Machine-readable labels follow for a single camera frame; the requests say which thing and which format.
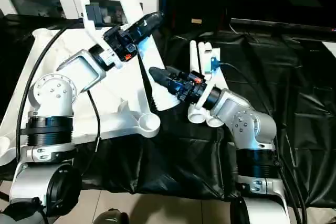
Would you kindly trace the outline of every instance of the black fabric backdrop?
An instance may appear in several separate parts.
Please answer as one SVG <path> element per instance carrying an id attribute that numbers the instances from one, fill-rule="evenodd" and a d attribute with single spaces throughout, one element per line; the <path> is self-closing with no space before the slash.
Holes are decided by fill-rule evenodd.
<path id="1" fill-rule="evenodd" d="M 34 41 L 30 33 L 59 23 L 64 22 L 43 18 L 1 21 L 1 47 L 10 52 L 1 56 L 2 80 L 6 80 L 2 116 Z M 188 71 L 188 40 L 194 37 L 155 34 L 164 63 Z M 217 34 L 197 40 L 220 47 L 222 61 L 235 65 L 258 84 L 277 122 L 280 150 L 295 172 L 307 207 L 336 207 L 335 57 L 321 42 L 280 36 Z M 231 90 L 263 111 L 241 76 L 227 67 L 223 72 Z M 232 141 L 228 129 L 190 124 L 186 104 L 163 112 L 150 104 L 161 118 L 159 134 L 151 139 L 131 135 L 102 141 L 83 178 L 83 189 L 230 200 L 235 166 L 234 149 L 227 144 Z M 94 144 L 79 145 L 78 150 L 75 166 L 84 170 Z M 0 178 L 11 179 L 14 168 L 14 162 L 0 167 Z"/>

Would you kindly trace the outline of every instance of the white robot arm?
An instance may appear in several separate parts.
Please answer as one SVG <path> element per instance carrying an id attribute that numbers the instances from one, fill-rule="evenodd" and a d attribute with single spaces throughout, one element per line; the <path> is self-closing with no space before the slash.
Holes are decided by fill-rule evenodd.
<path id="1" fill-rule="evenodd" d="M 207 85 L 197 72 L 183 73 L 167 67 L 151 68 L 150 74 L 179 100 L 209 110 L 232 132 L 238 166 L 235 180 L 241 197 L 231 203 L 231 223 L 290 224 L 275 159 L 277 129 L 273 118 L 256 111 L 234 92 Z"/>
<path id="2" fill-rule="evenodd" d="M 55 73 L 38 79 L 29 89 L 33 110 L 28 113 L 27 145 L 21 148 L 10 205 L 0 213 L 0 223 L 53 223 L 78 202 L 81 175 L 72 167 L 76 153 L 72 140 L 72 104 L 80 93 L 100 82 L 106 71 L 131 60 L 137 45 L 163 21 L 160 12 L 145 15 L 127 30 L 113 27 L 96 44 L 62 63 Z"/>

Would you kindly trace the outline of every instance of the floor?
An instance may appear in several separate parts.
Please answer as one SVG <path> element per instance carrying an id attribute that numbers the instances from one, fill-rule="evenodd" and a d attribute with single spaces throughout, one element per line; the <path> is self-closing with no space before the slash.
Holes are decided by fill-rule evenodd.
<path id="1" fill-rule="evenodd" d="M 10 186 L 10 182 L 3 182 L 0 191 L 8 193 Z M 0 209 L 6 206 L 7 203 L 0 200 Z M 91 224 L 100 213 L 110 208 L 128 213 L 131 224 L 230 224 L 229 203 L 219 200 L 112 194 L 100 190 L 82 191 L 77 206 L 55 224 Z M 309 224 L 326 224 L 336 216 L 334 209 L 308 208 L 307 212 Z"/>

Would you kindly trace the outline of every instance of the black cable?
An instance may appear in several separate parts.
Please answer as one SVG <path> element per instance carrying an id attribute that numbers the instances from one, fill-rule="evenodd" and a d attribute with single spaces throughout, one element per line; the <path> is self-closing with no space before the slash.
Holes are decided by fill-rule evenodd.
<path id="1" fill-rule="evenodd" d="M 296 206 L 294 196 L 292 194 L 292 191 L 290 190 L 290 187 L 289 187 L 289 185 L 288 185 L 288 183 L 285 179 L 285 175 L 284 175 L 283 170 L 281 168 L 280 168 L 279 174 L 280 174 L 281 180 L 284 184 L 287 196 L 289 197 L 290 201 L 292 201 L 293 211 L 294 211 L 294 215 L 295 215 L 295 218 L 296 218 L 296 222 L 297 222 L 297 224 L 302 224 L 300 213 L 299 213 L 298 207 Z"/>
<path id="2" fill-rule="evenodd" d="M 229 64 L 229 63 L 220 63 L 221 66 L 229 66 L 233 69 L 235 69 L 244 79 L 245 81 L 253 88 L 254 92 L 256 93 L 259 101 L 262 103 L 263 107 L 265 108 L 265 110 L 267 111 L 267 114 L 269 116 L 272 116 L 271 115 L 271 111 L 270 109 L 267 107 L 266 103 L 264 102 L 264 100 L 262 99 L 261 95 L 259 94 L 257 88 L 255 87 L 255 85 L 244 75 L 243 72 L 241 72 L 238 68 L 236 68 L 234 65 L 232 64 Z M 274 142 L 275 142 L 275 145 L 276 145 L 276 153 L 278 155 L 278 158 L 283 162 L 284 166 L 285 166 L 285 169 L 288 171 L 291 179 L 292 179 L 292 182 L 295 186 L 295 190 L 297 191 L 297 196 L 299 198 L 299 202 L 300 202 L 300 206 L 301 206 L 301 210 L 302 210 L 302 221 L 301 221 L 301 217 L 300 217 L 300 213 L 298 211 L 298 208 L 296 206 L 296 202 L 295 202 L 295 199 L 293 197 L 293 194 L 290 190 L 290 187 L 288 185 L 288 182 L 286 181 L 286 178 L 285 178 L 285 175 L 283 173 L 283 170 L 280 168 L 280 177 L 283 181 L 283 184 L 284 184 L 284 187 L 285 187 L 285 190 L 287 192 L 287 195 L 289 197 L 289 199 L 291 200 L 292 204 L 293 204 L 293 210 L 294 210 L 294 214 L 295 214 L 295 218 L 297 220 L 297 223 L 298 224 L 307 224 L 307 210 L 306 210 L 306 206 L 305 206 L 305 202 L 303 200 L 303 197 L 302 197 L 302 194 L 301 194 L 301 191 L 300 191 L 300 188 L 298 186 L 298 183 L 296 182 L 295 180 L 295 177 L 292 173 L 292 171 L 290 170 L 288 164 L 286 163 L 285 159 L 282 157 L 282 155 L 280 154 L 280 151 L 279 151 L 279 143 L 278 143 L 278 138 L 277 138 L 277 135 L 275 136 L 275 139 L 274 139 Z"/>
<path id="3" fill-rule="evenodd" d="M 295 186 L 295 190 L 298 192 L 299 202 L 300 202 L 301 209 L 302 209 L 302 223 L 307 224 L 308 223 L 308 217 L 307 217 L 307 211 L 306 211 L 306 204 L 305 204 L 305 201 L 303 200 L 300 188 L 299 188 L 298 184 L 296 183 L 294 174 L 291 171 L 291 169 L 289 168 L 286 160 L 282 156 L 280 156 L 280 158 L 281 158 L 282 163 L 284 164 L 285 169 L 287 170 L 287 172 L 290 175 L 290 178 L 291 178 L 291 180 L 292 180 L 292 182 Z"/>
<path id="4" fill-rule="evenodd" d="M 55 36 L 49 41 L 49 43 L 46 45 L 46 47 L 43 49 L 42 53 L 38 57 L 38 59 L 35 62 L 35 65 L 33 66 L 33 69 L 30 72 L 30 75 L 28 77 L 25 90 L 22 95 L 22 100 L 21 104 L 19 107 L 18 111 L 18 116 L 17 116 L 17 122 L 16 122 L 16 162 L 19 163 L 21 159 L 21 149 L 20 149 L 20 130 L 21 130 L 21 121 L 22 121 L 22 116 L 23 116 L 23 110 L 25 107 L 26 99 L 28 96 L 28 92 L 30 89 L 31 82 L 33 81 L 34 75 L 36 73 L 36 70 L 38 69 L 41 61 L 43 60 L 44 56 L 50 49 L 50 47 L 54 44 L 54 42 L 59 38 L 59 36 L 62 35 L 67 29 L 69 29 L 71 26 L 73 26 L 75 23 L 78 22 L 78 19 L 74 20 L 73 22 L 68 23 L 65 27 L 63 27 L 60 31 L 58 31 Z"/>
<path id="5" fill-rule="evenodd" d="M 88 165 L 86 166 L 86 168 L 84 169 L 84 172 L 82 172 L 82 176 L 84 176 L 84 174 L 89 170 L 89 168 L 91 167 L 92 165 L 92 162 L 96 156 L 96 153 L 97 153 L 97 150 L 98 150 L 98 146 L 99 146 L 99 143 L 100 143 L 100 116 L 99 116 L 99 112 L 98 112 L 98 109 L 97 109 L 97 106 L 95 104 L 95 101 L 93 100 L 93 97 L 92 97 L 92 94 L 90 92 L 90 90 L 88 90 L 88 96 L 89 96 L 89 99 L 90 99 L 90 102 L 92 104 L 92 107 L 93 107 L 93 110 L 95 111 L 95 114 L 96 114 L 96 118 L 97 118 L 97 125 L 98 125 L 98 130 L 97 130 L 97 137 L 95 139 L 95 144 L 96 144 L 96 148 L 94 149 L 94 153 L 93 155 L 91 156 L 91 159 L 88 163 Z"/>

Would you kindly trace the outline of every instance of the black tablecloth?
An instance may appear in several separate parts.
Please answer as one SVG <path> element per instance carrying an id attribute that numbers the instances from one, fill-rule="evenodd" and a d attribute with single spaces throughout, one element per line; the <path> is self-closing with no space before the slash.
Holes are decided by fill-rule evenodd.
<path id="1" fill-rule="evenodd" d="M 31 31 L 64 23 L 45 18 L 13 19 L 18 17 L 10 16 L 0 23 L 1 48 L 10 52 L 1 55 L 1 75 L 6 80 L 2 116 L 33 44 Z M 221 33 L 178 38 L 156 33 L 164 63 L 188 71 L 191 38 L 220 47 L 221 60 L 235 65 L 258 85 L 276 120 L 280 151 L 296 175 L 307 207 L 336 207 L 336 59 L 330 51 L 318 41 L 283 39 L 281 35 Z M 231 90 L 263 111 L 253 89 L 237 72 L 230 68 L 223 68 L 223 72 Z M 147 82 L 146 91 L 151 92 Z M 150 104 L 161 118 L 159 134 L 154 138 L 131 135 L 102 141 L 83 178 L 83 188 L 230 200 L 235 152 L 228 145 L 232 141 L 228 129 L 190 124 L 186 104 L 162 112 Z M 84 170 L 94 144 L 79 145 L 78 150 L 74 164 Z M 11 179 L 14 167 L 14 162 L 0 167 L 0 177 Z"/>

